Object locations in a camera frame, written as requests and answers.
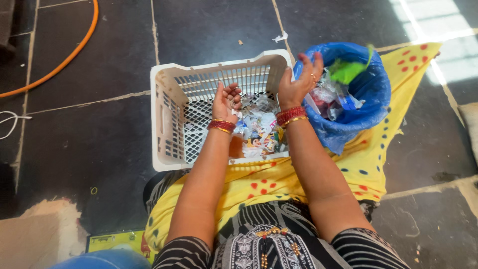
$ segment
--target hand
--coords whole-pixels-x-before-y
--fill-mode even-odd
[[[232,109],[239,109],[242,104],[240,103],[241,89],[237,88],[237,83],[232,83],[227,87],[224,87],[222,82],[217,83],[216,95],[212,103],[212,118],[228,121],[236,124],[239,118],[233,115]],[[234,101],[234,107],[231,107],[231,100]]]
[[[319,52],[314,53],[314,65],[303,53],[299,53],[298,58],[304,64],[299,79],[291,82],[292,69],[287,67],[279,84],[278,96],[282,111],[301,106],[305,95],[315,88],[315,83],[319,81],[324,70],[324,62]]]

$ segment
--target bangle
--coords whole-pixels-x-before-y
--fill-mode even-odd
[[[277,113],[275,116],[277,118],[277,124],[279,126],[284,125],[288,120],[299,117],[299,116],[305,116],[305,108],[301,106],[296,106],[289,108],[287,110],[284,110],[282,112]]]
[[[289,123],[292,123],[292,122],[295,122],[295,121],[298,121],[298,120],[308,120],[308,119],[309,118],[307,116],[295,117],[295,118],[292,118],[292,119],[286,121],[283,125],[281,125],[281,127],[282,127],[282,129],[285,129]]]
[[[232,122],[224,121],[224,120],[219,120],[219,119],[214,119],[212,120],[209,125],[207,126],[207,129],[218,129],[221,131],[224,131],[228,134],[232,134],[234,129],[236,128],[236,125]]]

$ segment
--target white string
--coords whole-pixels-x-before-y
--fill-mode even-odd
[[[32,117],[28,117],[28,116],[26,116],[26,117],[18,116],[17,114],[15,114],[15,113],[13,113],[13,112],[11,112],[11,111],[2,111],[2,112],[0,112],[0,114],[2,114],[2,113],[10,113],[10,114],[13,115],[13,117],[4,119],[3,121],[0,122],[0,124],[6,122],[7,120],[11,120],[11,119],[15,119],[15,122],[13,123],[13,126],[11,127],[10,132],[8,132],[8,134],[7,134],[6,136],[0,138],[0,140],[2,140],[3,138],[7,138],[7,137],[13,132],[13,130],[15,129],[15,126],[17,126],[18,118],[23,118],[23,119],[31,119],[31,118],[32,118]]]

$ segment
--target black and white striped dress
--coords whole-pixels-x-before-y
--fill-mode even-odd
[[[266,239],[256,235],[272,227],[289,232]],[[293,252],[293,242],[299,255]],[[242,208],[219,231],[213,251],[199,238],[176,238],[156,255],[153,268],[258,269],[262,253],[267,253],[267,268],[274,269],[409,268],[390,244],[368,229],[345,230],[332,244],[319,239],[307,205],[292,200]]]

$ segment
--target blue container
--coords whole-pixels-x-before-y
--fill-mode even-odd
[[[325,67],[332,65],[336,58],[363,64],[369,59],[369,50],[354,43],[334,42],[315,45],[307,49],[305,55],[313,61],[316,51],[322,54]],[[302,62],[295,64],[293,69],[295,79],[299,78],[302,67]],[[358,110],[344,110],[334,122],[322,118],[305,101],[303,102],[320,142],[338,155],[342,153],[345,143],[357,136],[360,131],[379,124],[388,115],[387,108],[391,98],[390,80],[376,51],[373,52],[367,70],[349,84],[348,91],[356,99],[366,102]]]
[[[141,254],[126,249],[106,249],[84,253],[50,269],[151,269]]]

